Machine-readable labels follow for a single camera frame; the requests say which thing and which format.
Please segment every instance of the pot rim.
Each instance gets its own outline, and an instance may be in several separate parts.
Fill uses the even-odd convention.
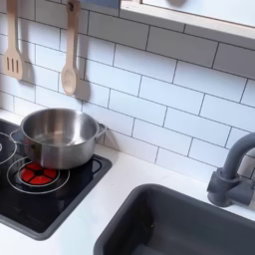
[[[50,144],[47,144],[47,143],[43,143],[43,142],[40,142],[40,141],[37,141],[33,138],[31,138],[30,136],[28,136],[25,131],[24,131],[24,123],[32,116],[36,115],[36,114],[39,114],[39,113],[42,113],[42,112],[48,112],[48,111],[55,111],[55,110],[62,110],[62,111],[68,111],[68,112],[73,112],[75,114],[82,114],[82,115],[85,115],[87,116],[89,119],[91,119],[97,126],[97,131],[95,132],[95,134],[90,138],[90,139],[87,139],[83,142],[80,142],[80,143],[77,143],[77,144],[69,144],[69,145],[64,145],[64,146],[55,146],[55,145],[50,145]],[[53,148],[66,148],[66,147],[70,147],[70,146],[80,146],[80,145],[83,145],[91,140],[96,140],[98,134],[100,133],[100,125],[99,123],[93,118],[91,117],[90,115],[87,115],[85,114],[84,112],[82,111],[77,111],[77,110],[72,110],[72,109],[66,109],[66,108],[49,108],[49,109],[43,109],[43,110],[38,110],[38,111],[35,111],[27,116],[25,116],[22,121],[21,121],[21,124],[20,124],[20,130],[22,132],[22,134],[29,140],[37,143],[37,144],[41,144],[43,146],[48,146],[48,147],[53,147]]]

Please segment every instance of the white countertop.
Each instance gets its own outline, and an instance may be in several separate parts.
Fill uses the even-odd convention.
[[[22,118],[0,110],[0,119],[19,124]],[[204,182],[101,145],[96,154],[108,158],[113,167],[57,231],[45,241],[36,241],[0,224],[0,254],[93,255],[96,240],[127,196],[145,183],[161,184],[208,203]],[[255,201],[249,208],[232,205],[227,210],[255,221]]]

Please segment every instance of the burner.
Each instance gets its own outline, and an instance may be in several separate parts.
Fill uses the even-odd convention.
[[[6,133],[0,132],[0,138],[0,164],[2,164],[8,161],[16,153],[17,144],[11,141]]]
[[[28,157],[15,161],[7,171],[7,180],[17,190],[29,194],[46,194],[63,187],[70,178],[68,170],[44,168]]]
[[[20,180],[28,185],[45,186],[57,181],[60,171],[44,168],[38,163],[27,163],[19,169]]]

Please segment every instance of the white subway tile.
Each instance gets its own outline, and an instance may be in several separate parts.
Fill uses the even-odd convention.
[[[0,1],[0,12],[6,13],[6,3],[8,0]],[[17,1],[17,15],[18,17],[34,20],[35,19],[35,0]]]
[[[232,44],[232,45],[241,46],[244,48],[255,50],[254,40],[250,38],[231,35],[231,34],[217,31],[217,30],[194,27],[191,25],[186,25],[185,33],[189,35],[195,35],[195,36],[211,39],[214,41],[219,41],[222,43]]]
[[[45,107],[18,98],[14,99],[14,106],[14,112],[20,116],[27,116],[33,112],[45,109]]]
[[[7,35],[7,18],[2,13],[0,13],[0,34]]]
[[[19,39],[58,50],[60,29],[20,19]]]
[[[23,78],[24,81],[39,85],[49,90],[58,90],[59,74],[57,72],[31,64],[26,64],[25,67]]]
[[[83,103],[83,112],[109,129],[131,136],[133,118],[88,103]]]
[[[164,126],[218,145],[226,144],[230,127],[174,109],[167,109]]]
[[[38,66],[62,72],[66,63],[66,54],[41,46],[36,46],[36,64]],[[77,68],[80,78],[84,77],[85,60],[77,58]]]
[[[255,107],[255,81],[248,81],[241,103]]]
[[[89,35],[145,50],[148,26],[95,12],[90,13]]]
[[[150,28],[147,50],[178,60],[211,67],[217,43],[160,28]]]
[[[13,96],[0,92],[0,109],[13,112],[14,110],[13,100],[14,100]]]
[[[201,115],[236,128],[255,131],[255,109],[237,103],[206,95]]]
[[[144,24],[175,30],[178,32],[183,32],[184,30],[184,24],[178,23],[171,20],[166,19],[160,19],[157,17],[141,14],[141,13],[135,13],[127,10],[121,10],[120,17],[128,20],[134,20],[138,21]]]
[[[117,45],[115,66],[171,83],[176,61],[149,52]]]
[[[67,16],[66,5],[36,0],[36,21],[67,29]],[[79,33],[87,34],[88,19],[89,12],[81,9],[79,13]]]
[[[38,86],[36,87],[36,104],[47,108],[82,110],[82,102],[80,100]]]
[[[248,133],[249,133],[248,131],[233,128],[228,138],[226,147],[231,148],[238,139],[240,139],[241,137],[243,137],[244,135]]]
[[[189,157],[199,161],[222,167],[226,160],[228,149],[194,139],[189,152]]]
[[[59,92],[62,94],[65,93],[62,87],[61,77]],[[105,108],[108,106],[109,96],[110,89],[83,80],[79,80],[74,94],[74,97],[79,100],[87,101]]]
[[[219,44],[213,68],[254,79],[254,65],[254,51],[231,45]]]
[[[246,81],[238,76],[178,62],[173,82],[199,92],[239,102]]]
[[[35,63],[35,45],[19,40],[19,50],[24,61]],[[0,35],[0,54],[5,54],[8,49],[7,36]]]
[[[198,162],[163,148],[160,148],[158,151],[156,164],[204,182],[208,182],[212,172],[216,170],[214,166]]]
[[[166,107],[111,91],[109,108],[156,125],[163,125]]]
[[[87,9],[90,11],[95,11],[95,12],[100,12],[103,14],[108,14],[108,15],[112,15],[112,16],[119,16],[119,10],[115,9],[115,8],[110,8],[110,7],[105,7],[105,6],[101,6],[98,4],[93,4],[89,2],[90,0],[86,1],[86,2],[80,2],[81,4],[81,8],[83,9]]]
[[[202,93],[147,77],[142,77],[139,96],[196,115],[203,100]]]
[[[85,80],[137,96],[140,75],[87,60]]]
[[[157,147],[129,136],[108,130],[105,145],[143,160],[155,162]]]
[[[67,51],[67,33],[61,33],[61,51]],[[78,35],[77,55],[104,64],[112,65],[115,55],[115,44],[97,38]]]
[[[35,86],[0,74],[0,91],[35,102]]]
[[[189,136],[140,120],[134,121],[132,136],[183,155],[187,155],[191,144]]]

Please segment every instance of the faucet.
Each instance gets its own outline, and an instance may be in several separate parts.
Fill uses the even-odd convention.
[[[255,181],[244,181],[237,173],[244,155],[255,147],[255,132],[237,140],[228,152],[223,167],[211,175],[207,187],[209,201],[219,207],[233,202],[249,205],[254,195]]]

